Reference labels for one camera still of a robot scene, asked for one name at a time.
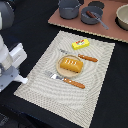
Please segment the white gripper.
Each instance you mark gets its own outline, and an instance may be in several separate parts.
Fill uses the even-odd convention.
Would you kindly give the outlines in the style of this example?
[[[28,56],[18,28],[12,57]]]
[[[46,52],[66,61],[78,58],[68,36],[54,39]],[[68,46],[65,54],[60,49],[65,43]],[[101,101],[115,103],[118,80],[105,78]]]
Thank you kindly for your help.
[[[27,58],[23,45],[19,43],[11,51],[3,44],[0,46],[0,92],[3,91],[12,81],[18,80],[20,64]]]

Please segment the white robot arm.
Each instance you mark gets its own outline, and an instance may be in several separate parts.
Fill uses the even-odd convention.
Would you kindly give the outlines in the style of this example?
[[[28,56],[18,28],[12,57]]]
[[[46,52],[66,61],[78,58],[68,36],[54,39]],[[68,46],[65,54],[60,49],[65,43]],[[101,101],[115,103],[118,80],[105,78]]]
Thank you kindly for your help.
[[[9,28],[14,21],[16,0],[0,0],[0,30]],[[25,84],[28,79],[19,74],[18,67],[27,58],[23,45],[18,43],[12,50],[4,44],[0,35],[0,92],[12,81]]]

